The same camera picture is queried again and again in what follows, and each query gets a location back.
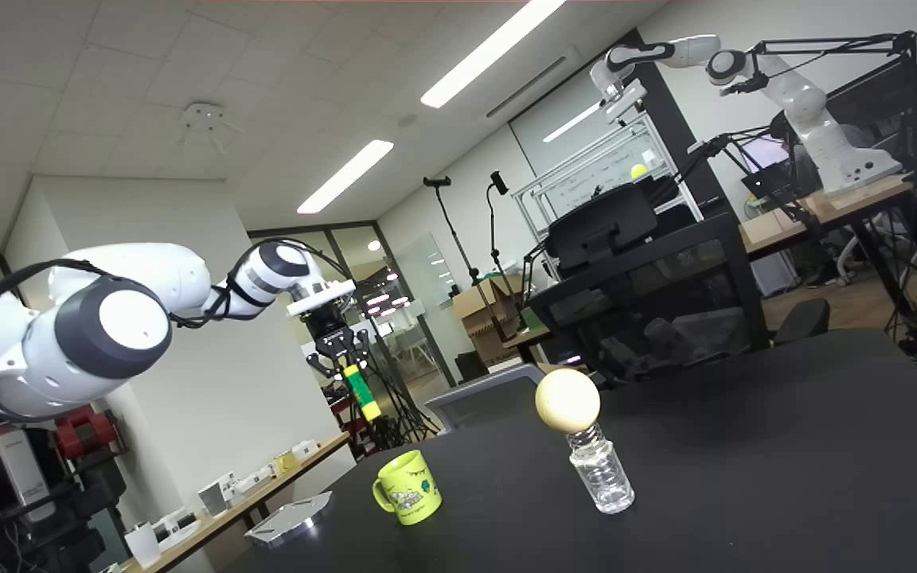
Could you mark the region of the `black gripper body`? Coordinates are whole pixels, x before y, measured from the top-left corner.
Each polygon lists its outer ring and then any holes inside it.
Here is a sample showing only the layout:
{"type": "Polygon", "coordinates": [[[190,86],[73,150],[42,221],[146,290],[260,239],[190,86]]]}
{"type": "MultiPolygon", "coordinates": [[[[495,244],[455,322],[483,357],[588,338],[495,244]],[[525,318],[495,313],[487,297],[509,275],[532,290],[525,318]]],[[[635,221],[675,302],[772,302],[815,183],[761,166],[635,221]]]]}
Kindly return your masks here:
{"type": "Polygon", "coordinates": [[[316,371],[342,371],[359,360],[352,330],[333,302],[307,313],[303,322],[316,342],[307,357],[316,371]]]}

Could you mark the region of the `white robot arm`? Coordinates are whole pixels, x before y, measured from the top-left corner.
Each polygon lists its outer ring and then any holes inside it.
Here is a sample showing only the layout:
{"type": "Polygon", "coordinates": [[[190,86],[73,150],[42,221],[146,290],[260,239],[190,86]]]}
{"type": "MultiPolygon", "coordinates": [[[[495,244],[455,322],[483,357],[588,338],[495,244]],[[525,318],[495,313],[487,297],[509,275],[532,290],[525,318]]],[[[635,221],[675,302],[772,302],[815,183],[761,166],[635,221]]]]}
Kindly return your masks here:
{"type": "Polygon", "coordinates": [[[307,240],[260,239],[213,279],[175,240],[93,244],[0,275],[0,417],[54,421],[146,371],[175,329],[248,322],[291,297],[313,315],[352,294],[307,240]]]}

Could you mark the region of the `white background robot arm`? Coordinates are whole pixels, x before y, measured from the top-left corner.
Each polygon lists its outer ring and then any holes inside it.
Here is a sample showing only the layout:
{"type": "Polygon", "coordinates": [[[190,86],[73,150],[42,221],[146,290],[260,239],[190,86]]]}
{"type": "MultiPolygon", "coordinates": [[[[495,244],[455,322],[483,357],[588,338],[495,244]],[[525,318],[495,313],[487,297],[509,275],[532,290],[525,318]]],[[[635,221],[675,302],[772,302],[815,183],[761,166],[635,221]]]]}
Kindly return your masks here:
{"type": "Polygon", "coordinates": [[[588,78],[602,96],[602,107],[618,120],[629,106],[642,100],[635,82],[639,63],[700,66],[723,91],[761,91],[786,117],[796,141],[819,168],[825,195],[845,195],[876,177],[896,175],[897,159],[879,146],[853,144],[841,120],[827,111],[827,91],[819,89],[800,63],[832,54],[896,54],[902,30],[841,34],[841,39],[763,39],[750,46],[727,46],[715,34],[685,34],[652,45],[616,45],[592,66],[588,78]]]}

